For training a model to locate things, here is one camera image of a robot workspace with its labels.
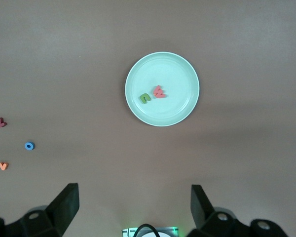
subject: plate rim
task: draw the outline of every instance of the plate rim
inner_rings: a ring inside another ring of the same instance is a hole
[[[176,122],[173,122],[173,123],[169,123],[169,124],[163,124],[163,125],[159,125],[159,124],[153,124],[151,122],[148,122],[148,121],[145,121],[144,119],[140,118],[132,109],[132,107],[130,106],[129,104],[129,101],[128,101],[128,98],[127,98],[127,93],[126,93],[126,89],[127,89],[127,82],[129,80],[129,76],[130,74],[132,73],[132,71],[134,70],[134,68],[136,67],[137,64],[139,64],[141,61],[145,60],[145,58],[149,57],[149,56],[152,56],[152,55],[155,55],[155,54],[170,54],[170,55],[173,55],[175,57],[178,57],[178,58],[181,58],[182,60],[184,60],[193,70],[195,76],[196,76],[196,81],[197,81],[197,95],[196,95],[196,99],[195,99],[195,102],[192,104],[192,108],[191,110],[180,120],[176,121]],[[193,110],[195,109],[195,106],[198,102],[198,99],[199,99],[199,94],[200,94],[200,83],[199,83],[199,78],[198,78],[198,75],[194,69],[194,67],[190,64],[189,61],[187,61],[185,58],[183,58],[182,56],[176,54],[176,53],[172,53],[172,52],[167,52],[167,51],[159,51],[159,52],[154,52],[154,53],[150,53],[150,54],[147,54],[146,56],[140,58],[131,68],[131,70],[129,71],[128,75],[127,75],[127,78],[126,78],[126,82],[125,82],[125,98],[126,98],[126,102],[127,102],[127,105],[129,107],[129,109],[131,110],[131,112],[139,119],[141,120],[142,122],[146,123],[146,124],[149,124],[149,125],[152,125],[152,126],[157,126],[157,127],[166,127],[166,126],[172,126],[174,124],[177,124],[181,121],[183,121],[184,119],[186,119],[187,116],[189,116]]]

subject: blue ring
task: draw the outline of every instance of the blue ring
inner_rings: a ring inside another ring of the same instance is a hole
[[[35,144],[34,144],[34,142],[27,142],[27,143],[25,143],[24,147],[26,150],[31,151],[35,148]]]

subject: table surface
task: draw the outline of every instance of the table surface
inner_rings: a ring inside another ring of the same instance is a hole
[[[201,95],[167,127],[125,100],[132,66],[168,51]],[[79,183],[65,237],[195,227],[190,186],[248,225],[296,237],[296,0],[0,1],[0,217]],[[33,141],[33,151],[24,149]]]

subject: light green plate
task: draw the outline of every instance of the light green plate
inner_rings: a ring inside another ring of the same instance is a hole
[[[165,98],[153,94],[160,85]],[[151,100],[143,103],[140,96]],[[156,52],[140,59],[130,70],[125,95],[129,108],[141,121],[153,126],[170,126],[184,120],[199,96],[199,81],[192,65],[170,52]]]

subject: black cable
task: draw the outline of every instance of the black cable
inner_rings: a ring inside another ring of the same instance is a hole
[[[159,235],[158,231],[155,229],[155,227],[153,227],[153,226],[150,225],[150,224],[142,224],[141,226],[139,226],[139,227],[137,228],[137,230],[135,231],[133,237],[137,237],[138,232],[139,232],[142,228],[145,228],[145,227],[151,229],[156,237],[160,237],[160,235]]]

